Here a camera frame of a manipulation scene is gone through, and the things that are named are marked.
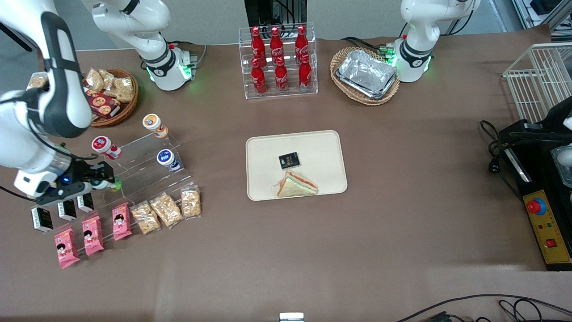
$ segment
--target coca-cola bottle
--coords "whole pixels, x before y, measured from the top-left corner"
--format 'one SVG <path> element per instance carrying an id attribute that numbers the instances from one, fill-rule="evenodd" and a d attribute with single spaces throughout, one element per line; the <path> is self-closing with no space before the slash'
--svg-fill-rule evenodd
<path id="1" fill-rule="evenodd" d="M 260 67 L 266 66 L 266 48 L 264 41 L 260 38 L 260 28 L 257 26 L 252 27 L 252 54 L 254 58 L 258 59 Z"/>
<path id="2" fill-rule="evenodd" d="M 308 92 L 312 84 L 312 67 L 309 64 L 310 56 L 305 54 L 300 58 L 300 61 L 300 69 L 298 70 L 298 76 L 300 78 L 298 84 L 302 92 Z"/>
<path id="3" fill-rule="evenodd" d="M 260 60 L 257 58 L 252 59 L 251 75 L 254 88 L 256 89 L 256 94 L 259 96 L 266 94 L 266 81 L 264 80 L 264 72 L 262 71 L 262 68 L 260 68 Z"/>
<path id="4" fill-rule="evenodd" d="M 306 26 L 298 26 L 298 37 L 296 38 L 296 63 L 300 64 L 303 55 L 308 54 L 308 39 L 306 38 Z"/>
<path id="5" fill-rule="evenodd" d="M 270 39 L 272 61 L 276 65 L 276 59 L 278 57 L 284 58 L 284 44 L 282 44 L 282 39 L 280 39 L 280 29 L 278 27 L 272 27 L 270 35 L 272 36 L 272 39 Z"/>
<path id="6" fill-rule="evenodd" d="M 276 57 L 276 89 L 284 94 L 288 91 L 288 70 L 284 67 L 284 57 Z"/>

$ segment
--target white wire basket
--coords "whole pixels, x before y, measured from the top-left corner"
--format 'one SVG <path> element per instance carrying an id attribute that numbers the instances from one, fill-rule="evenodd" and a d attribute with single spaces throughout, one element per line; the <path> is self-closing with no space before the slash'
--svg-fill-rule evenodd
<path id="1" fill-rule="evenodd" d="M 503 73 L 521 119 L 543 120 L 556 104 L 572 95 L 572 42 L 530 46 Z"/>

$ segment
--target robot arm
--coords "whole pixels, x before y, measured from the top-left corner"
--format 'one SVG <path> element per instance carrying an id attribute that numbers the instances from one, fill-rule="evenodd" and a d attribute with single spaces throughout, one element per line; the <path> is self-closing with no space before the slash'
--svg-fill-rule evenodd
<path id="1" fill-rule="evenodd" d="M 190 53 L 168 47 L 159 33 L 170 21 L 163 1 L 105 0 L 93 6 L 92 16 L 99 29 L 135 48 L 159 88 L 173 91 L 192 79 Z"/>
<path id="2" fill-rule="evenodd" d="M 53 0 L 5 0 L 0 21 L 35 42 L 49 81 L 47 89 L 0 96 L 0 165 L 19 169 L 15 187 L 50 205 L 88 193 L 93 180 L 114 182 L 105 162 L 91 166 L 46 137 L 77 137 L 92 119 L 72 37 Z"/>
<path id="3" fill-rule="evenodd" d="M 421 78 L 440 36 L 438 21 L 461 19 L 479 5 L 480 0 L 402 0 L 401 15 L 410 31 L 405 40 L 394 43 L 400 80 L 409 83 Z"/>
<path id="4" fill-rule="evenodd" d="M 39 94 L 37 107 L 18 112 L 20 124 L 27 127 L 29 117 L 37 131 L 49 135 L 75 138 L 84 133 L 92 113 L 82 89 L 72 37 L 53 1 L 5 0 L 0 21 L 35 42 L 50 84 L 48 91 Z"/>

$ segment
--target foil container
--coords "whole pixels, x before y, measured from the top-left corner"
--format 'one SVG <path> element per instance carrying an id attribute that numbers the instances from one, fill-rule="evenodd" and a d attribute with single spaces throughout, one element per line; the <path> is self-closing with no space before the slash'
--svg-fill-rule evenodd
<path id="1" fill-rule="evenodd" d="M 366 96 L 379 100 L 397 79 L 397 70 L 363 50 L 353 50 L 338 67 L 336 76 Z"/>

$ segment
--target brown tablecloth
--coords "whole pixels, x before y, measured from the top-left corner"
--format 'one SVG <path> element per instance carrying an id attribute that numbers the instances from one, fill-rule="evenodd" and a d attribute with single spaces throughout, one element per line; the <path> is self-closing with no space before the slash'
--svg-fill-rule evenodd
<path id="1" fill-rule="evenodd" d="M 385 43 L 380 38 L 376 43 Z M 442 37 L 421 80 L 388 104 L 365 107 L 329 77 L 344 41 L 319 41 L 319 94 L 244 98 L 236 46 L 210 46 L 197 80 L 162 92 L 134 50 L 80 52 L 84 70 L 121 68 L 140 82 L 138 110 L 109 129 L 68 140 L 89 153 L 96 135 L 125 144 L 161 115 L 200 184 L 204 217 L 135 235 L 62 270 L 50 235 L 26 205 L 0 194 L 0 316 L 8 321 L 393 321 L 450 297 L 515 293 L 572 306 L 572 273 L 543 272 L 527 215 L 487 173 L 487 119 L 517 115 L 502 73 L 546 28 Z M 245 142 L 253 136 L 333 129 L 343 194 L 268 202 L 246 194 Z M 10 186 L 15 171 L 3 168 Z M 501 316 L 493 299 L 443 309 Z M 552 316 L 546 313 L 545 318 Z"/>

